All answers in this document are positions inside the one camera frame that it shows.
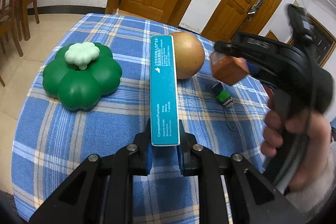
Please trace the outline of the right hand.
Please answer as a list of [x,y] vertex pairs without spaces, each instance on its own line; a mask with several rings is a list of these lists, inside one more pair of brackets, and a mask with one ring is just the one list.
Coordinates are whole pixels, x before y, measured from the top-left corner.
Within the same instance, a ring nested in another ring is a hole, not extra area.
[[331,139],[330,124],[318,111],[308,112],[307,109],[282,122],[274,111],[273,97],[269,98],[268,107],[270,111],[265,116],[264,142],[260,148],[263,155],[266,157],[276,155],[276,149],[283,144],[282,136],[279,134],[282,128],[286,128],[292,134],[305,132],[309,137],[306,155],[289,183],[291,190],[302,190],[321,177],[327,167]]

